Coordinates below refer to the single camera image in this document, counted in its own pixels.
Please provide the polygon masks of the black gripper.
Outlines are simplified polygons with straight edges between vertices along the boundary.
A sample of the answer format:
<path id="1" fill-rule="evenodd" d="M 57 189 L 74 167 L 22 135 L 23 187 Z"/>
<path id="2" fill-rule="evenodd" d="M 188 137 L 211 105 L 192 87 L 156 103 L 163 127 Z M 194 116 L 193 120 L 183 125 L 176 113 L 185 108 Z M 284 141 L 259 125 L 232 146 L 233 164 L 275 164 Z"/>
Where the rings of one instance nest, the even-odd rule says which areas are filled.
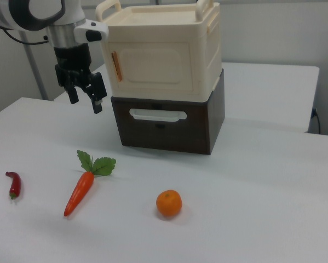
<path id="1" fill-rule="evenodd" d="M 81 88 L 92 103 L 93 111 L 102 111 L 102 99 L 107 96 L 101 73 L 90 71 L 89 46 L 81 44 L 71 48 L 54 48 L 57 59 L 55 71 L 59 86 L 64 87 L 71 104 L 79 101 L 76 88 Z"/>

